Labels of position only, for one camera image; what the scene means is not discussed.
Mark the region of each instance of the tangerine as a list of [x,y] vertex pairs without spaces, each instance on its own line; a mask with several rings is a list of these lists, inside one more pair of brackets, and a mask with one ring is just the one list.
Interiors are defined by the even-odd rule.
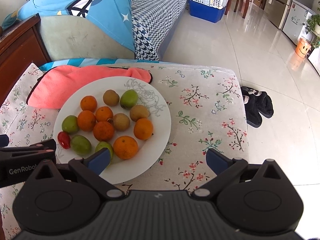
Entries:
[[137,141],[130,136],[121,136],[113,143],[114,153],[122,160],[134,157],[138,152]]
[[112,117],[113,117],[113,112],[109,107],[102,106],[97,109],[96,119],[98,122],[108,121],[108,119]]
[[96,124],[96,117],[91,111],[84,110],[78,115],[77,123],[82,131],[90,132]]
[[153,124],[147,118],[141,118],[137,120],[133,128],[134,136],[139,140],[147,140],[153,133]]
[[108,141],[115,134],[115,128],[107,121],[98,122],[93,128],[93,136],[98,141]]
[[83,111],[89,110],[93,112],[94,110],[96,110],[97,106],[98,103],[94,96],[85,96],[80,101],[80,107]]

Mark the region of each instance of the floral tablecloth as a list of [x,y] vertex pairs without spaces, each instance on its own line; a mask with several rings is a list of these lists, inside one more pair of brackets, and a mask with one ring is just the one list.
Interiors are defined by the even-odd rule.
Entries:
[[[142,175],[117,185],[131,189],[187,190],[192,192],[215,174],[205,163],[207,149],[215,148],[229,158],[248,161],[248,135],[239,82],[228,69],[176,64],[113,64],[140,67],[153,76],[151,83],[165,98],[172,119],[169,141],[158,161]],[[26,99],[43,73],[31,64],[0,108],[1,134],[10,147],[30,145],[52,138],[58,110],[26,105]],[[144,100],[153,100],[145,93]],[[19,227],[12,202],[23,183],[0,189],[0,211],[8,239]]]

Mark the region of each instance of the pink cloth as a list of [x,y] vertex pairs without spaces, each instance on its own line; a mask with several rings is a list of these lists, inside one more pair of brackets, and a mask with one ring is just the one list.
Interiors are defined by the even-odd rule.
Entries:
[[150,83],[151,74],[140,68],[111,68],[104,66],[74,67],[62,65],[45,73],[32,89],[27,104],[39,108],[62,108],[68,98],[83,86],[106,77],[132,77]]

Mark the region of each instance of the blue plastic bin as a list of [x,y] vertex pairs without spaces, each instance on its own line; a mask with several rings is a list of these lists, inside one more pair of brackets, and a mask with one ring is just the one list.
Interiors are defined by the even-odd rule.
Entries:
[[190,5],[190,15],[207,20],[209,22],[216,23],[222,19],[224,11],[226,8],[217,9],[214,7],[206,6],[202,3],[194,2],[189,0]]

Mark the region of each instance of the cherry tomato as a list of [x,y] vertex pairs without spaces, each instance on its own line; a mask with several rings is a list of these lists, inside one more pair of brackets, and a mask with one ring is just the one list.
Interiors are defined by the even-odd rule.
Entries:
[[64,149],[70,148],[70,136],[66,132],[58,133],[58,142]]

